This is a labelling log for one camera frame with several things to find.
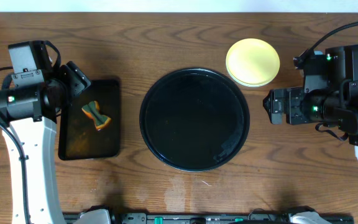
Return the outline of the green plate with ketchup stain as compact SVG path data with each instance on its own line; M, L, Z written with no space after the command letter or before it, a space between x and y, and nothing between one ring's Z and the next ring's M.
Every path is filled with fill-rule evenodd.
M271 80L267 80L266 82L262 82L262 83L256 83L256 84L253 84L253 83L246 83L246 82L243 82L241 81L240 79L236 78L229 70L227 71L229 76L235 80L237 83L243 85L243 86L247 86L247 87L252 87L252 88L257 88L257 87L261 87L261 86L265 86L265 85L268 85L271 81L273 81L273 79Z

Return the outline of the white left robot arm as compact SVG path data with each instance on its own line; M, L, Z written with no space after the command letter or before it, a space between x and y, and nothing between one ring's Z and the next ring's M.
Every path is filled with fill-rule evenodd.
M73 63L52 60L47 40L11 44L13 73L0 90L0 127L9 153L13 223L66 223L55 172L57 118L91 82Z

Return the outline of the yellow plate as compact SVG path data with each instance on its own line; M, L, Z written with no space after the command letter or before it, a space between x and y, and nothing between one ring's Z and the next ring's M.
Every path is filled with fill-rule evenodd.
M276 50L260 39L242 39L226 54L226 70L246 83L262 83L274 79L280 69Z

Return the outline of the orange green scrub sponge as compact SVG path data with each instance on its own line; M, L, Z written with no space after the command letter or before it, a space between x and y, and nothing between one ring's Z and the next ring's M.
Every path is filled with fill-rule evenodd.
M100 107L97 101L91 101L87 105L84 105L81 110L89 119L93 120L94 126L98 131L104 129L112 121L110 117L100 113Z

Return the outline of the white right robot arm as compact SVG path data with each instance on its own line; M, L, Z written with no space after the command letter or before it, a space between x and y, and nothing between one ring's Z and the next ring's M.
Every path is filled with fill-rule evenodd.
M320 133L354 146L358 160L358 44L293 59L303 86L270 90L263 100L272 124L313 123Z

